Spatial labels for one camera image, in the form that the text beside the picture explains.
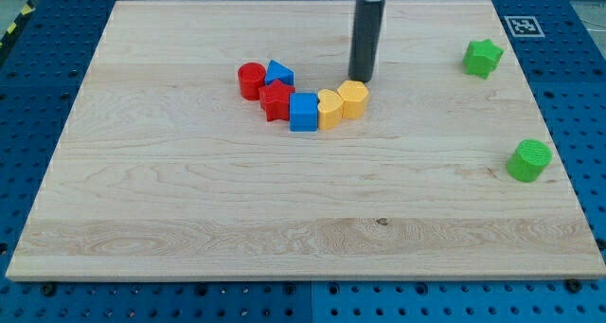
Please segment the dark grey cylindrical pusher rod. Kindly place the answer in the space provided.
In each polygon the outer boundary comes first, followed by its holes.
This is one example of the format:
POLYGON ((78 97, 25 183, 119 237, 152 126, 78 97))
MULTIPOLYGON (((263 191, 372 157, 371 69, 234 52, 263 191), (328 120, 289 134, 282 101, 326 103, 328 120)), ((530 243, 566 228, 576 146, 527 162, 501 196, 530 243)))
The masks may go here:
POLYGON ((348 76, 354 81, 372 79, 384 5, 384 0, 356 0, 348 63, 348 76))

